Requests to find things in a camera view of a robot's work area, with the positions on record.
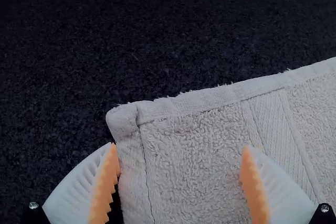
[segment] white towel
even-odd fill
[[[316,203],[336,207],[336,58],[273,76],[119,106],[125,224],[250,223],[244,145],[264,152]]]

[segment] towel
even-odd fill
[[[336,58],[121,105],[106,120],[125,224],[250,223],[239,182],[245,145],[260,147],[313,202],[336,207]]]

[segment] black carpet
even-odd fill
[[[336,0],[0,2],[1,223],[112,139],[112,107],[336,52]]]

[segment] orange rubber tip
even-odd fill
[[[96,187],[91,200],[90,224],[104,224],[109,221],[107,213],[111,211],[110,203],[113,202],[112,194],[116,192],[114,186],[118,183],[119,175],[117,147],[113,143],[107,150],[96,180]]]
[[[250,209],[252,224],[269,224],[270,210],[263,181],[249,147],[245,146],[242,154],[240,181]]]

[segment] gray towel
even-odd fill
[[[336,58],[108,112],[125,224],[250,223],[245,145],[336,207]]]

